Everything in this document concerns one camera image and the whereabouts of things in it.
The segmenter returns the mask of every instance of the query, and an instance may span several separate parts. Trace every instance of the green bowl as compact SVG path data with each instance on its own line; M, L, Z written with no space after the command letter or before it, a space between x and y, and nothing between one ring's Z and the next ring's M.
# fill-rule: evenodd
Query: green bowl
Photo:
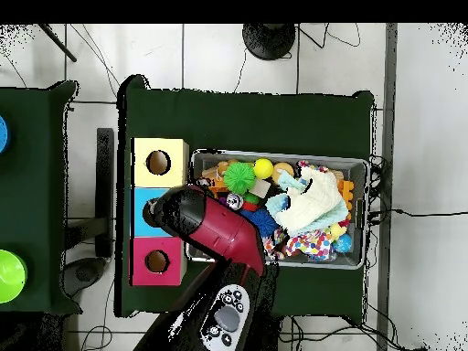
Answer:
M23 290L27 267L23 260L7 250L0 250L0 303L8 303Z

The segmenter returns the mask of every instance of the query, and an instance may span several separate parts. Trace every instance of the orange toy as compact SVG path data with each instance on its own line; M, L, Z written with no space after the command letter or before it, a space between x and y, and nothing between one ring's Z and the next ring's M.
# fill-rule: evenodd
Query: orange toy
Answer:
M353 188L355 187L355 184L353 182L350 182L349 180L340 180L338 182L338 191L340 192L341 196L346 202L346 207L348 210L351 210L353 208L353 205L351 204L351 201L353 200ZM346 219L351 219L351 212L348 211Z
M229 192L228 188L224 184L224 173L227 168L228 162L219 162L216 167L211 167L201 173L205 179L209 180L209 190L213 193L213 196L216 199L218 199L219 192Z

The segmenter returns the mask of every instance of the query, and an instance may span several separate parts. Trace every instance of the circular hole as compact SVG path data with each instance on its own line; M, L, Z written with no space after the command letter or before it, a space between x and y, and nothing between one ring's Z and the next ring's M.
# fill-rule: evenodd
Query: circular hole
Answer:
M153 250L144 259L146 268L154 273L163 273L169 266L169 258L162 250Z
M153 208L157 199L158 198L156 197L156 198L148 200L143 207L143 220L152 228L159 228L159 225L156 222L154 222L154 218L151 212L151 209Z
M154 175L164 175L171 168L171 159L164 151L152 151L146 158L146 167Z

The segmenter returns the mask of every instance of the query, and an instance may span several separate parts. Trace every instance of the green spiky ball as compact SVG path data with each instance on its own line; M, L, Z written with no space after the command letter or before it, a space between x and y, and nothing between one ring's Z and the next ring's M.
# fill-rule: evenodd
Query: green spiky ball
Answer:
M245 193L243 196L246 202L253 203L254 205L258 205L260 202L260 198L250 192Z
M255 185L255 173L248 163L233 163L224 175L224 184L234 194L244 195Z

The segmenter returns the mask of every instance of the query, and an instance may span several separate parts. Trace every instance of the gray plastic bin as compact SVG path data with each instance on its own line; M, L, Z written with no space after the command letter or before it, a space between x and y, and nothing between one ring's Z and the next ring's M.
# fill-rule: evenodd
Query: gray plastic bin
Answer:
M367 214L369 208L368 192L370 186L370 168L366 160L345 159L340 157L310 156L298 154L265 154L241 151L208 151L195 150L190 160L191 181L201 177L203 170L217 165L220 161L236 159L240 162L255 162L255 160L264 157L271 160L273 164L286 162L295 165L300 160L307 160L313 165L324 165L330 169L342 171L345 180L351 180L354 183L353 199L351 210L351 221L347 233L353 240L353 247L349 253L338 253L334 261L329 262L310 262L307 256L299 254L279 261L281 266L293 266L304 268L329 268L354 270L360 268L365 261L366 249L365 238L367 234ZM186 254L193 261L212 261L209 256L186 244Z

